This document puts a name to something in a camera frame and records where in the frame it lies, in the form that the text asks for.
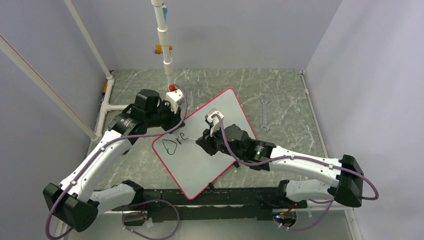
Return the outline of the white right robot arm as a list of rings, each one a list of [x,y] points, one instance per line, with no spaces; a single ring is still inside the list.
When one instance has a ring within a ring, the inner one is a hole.
[[[275,200],[282,208],[303,200],[334,200],[347,207],[362,206],[364,172],[351,155],[338,159],[301,154],[253,139],[235,124],[215,132],[206,129],[195,143],[210,156],[221,152],[253,170],[288,171],[307,177],[280,181]]]

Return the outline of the red framed whiteboard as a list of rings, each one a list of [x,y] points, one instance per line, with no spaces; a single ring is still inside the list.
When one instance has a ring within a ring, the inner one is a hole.
[[[152,142],[152,149],[188,200],[195,199],[235,162],[231,156],[221,152],[210,156],[195,143],[203,131],[209,128],[205,117],[212,109],[224,115],[224,126],[235,124],[246,131],[249,137],[256,138],[232,88],[225,89],[190,113],[184,120],[184,127],[157,137]]]

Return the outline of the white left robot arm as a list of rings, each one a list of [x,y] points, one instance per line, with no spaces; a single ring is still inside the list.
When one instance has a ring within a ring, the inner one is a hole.
[[[97,216],[121,206],[139,209],[145,200],[144,188],[125,180],[115,187],[95,191],[104,173],[121,155],[127,153],[139,138],[154,137],[149,128],[162,128],[164,134],[184,126],[180,103],[186,103],[184,90],[177,84],[169,86],[165,98],[151,89],[140,90],[134,103],[114,117],[100,142],[86,159],[59,184],[49,183],[43,196],[49,209],[45,223],[48,239],[52,217],[66,223],[71,230],[86,230]]]

